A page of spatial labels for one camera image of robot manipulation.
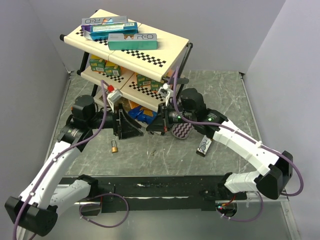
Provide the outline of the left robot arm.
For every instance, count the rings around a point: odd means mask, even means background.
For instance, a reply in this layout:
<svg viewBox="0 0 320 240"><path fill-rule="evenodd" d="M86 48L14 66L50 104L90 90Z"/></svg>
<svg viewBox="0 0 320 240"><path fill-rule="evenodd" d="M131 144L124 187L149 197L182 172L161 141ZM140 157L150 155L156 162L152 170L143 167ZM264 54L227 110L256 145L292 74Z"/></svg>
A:
<svg viewBox="0 0 320 240"><path fill-rule="evenodd" d="M14 224L13 239L17 239L18 227L46 236L59 215L74 203L82 199L95 200L99 195L99 183L88 175L79 176L59 193L55 190L70 165L101 130L112 129L121 140L142 136L141 127L121 104L115 112L108 111L106 105L98 110L92 96L77 97L71 115L41 170L19 197L11 196L5 202L4 207Z"/></svg>

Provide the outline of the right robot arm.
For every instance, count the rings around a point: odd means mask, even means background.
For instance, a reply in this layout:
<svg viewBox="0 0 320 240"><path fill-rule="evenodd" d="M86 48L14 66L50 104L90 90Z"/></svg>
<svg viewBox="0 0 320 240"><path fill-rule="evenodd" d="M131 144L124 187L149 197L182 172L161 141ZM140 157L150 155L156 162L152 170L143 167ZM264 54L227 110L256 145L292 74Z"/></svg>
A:
<svg viewBox="0 0 320 240"><path fill-rule="evenodd" d="M223 199L240 192L260 192L269 199L278 199L293 173L293 156L289 152L265 149L261 142L240 130L225 115L206 107L203 96L195 88L181 92L180 104L170 103L174 92L169 86L164 85L158 93L165 102L158 105L155 119L146 128L148 132L163 134L177 124L192 126L208 140L225 145L255 168L252 172L225 174L218 187Z"/></svg>

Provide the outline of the long-shackle brass padlock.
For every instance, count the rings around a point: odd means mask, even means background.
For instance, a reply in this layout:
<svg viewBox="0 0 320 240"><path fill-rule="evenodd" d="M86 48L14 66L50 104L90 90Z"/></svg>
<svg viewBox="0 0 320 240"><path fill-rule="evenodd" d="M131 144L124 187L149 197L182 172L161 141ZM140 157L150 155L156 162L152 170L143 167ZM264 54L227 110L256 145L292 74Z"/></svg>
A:
<svg viewBox="0 0 320 240"><path fill-rule="evenodd" d="M118 150L118 145L117 145L117 141L115 139L112 139L111 140L111 152L114 154L114 153L117 153L119 150Z"/></svg>

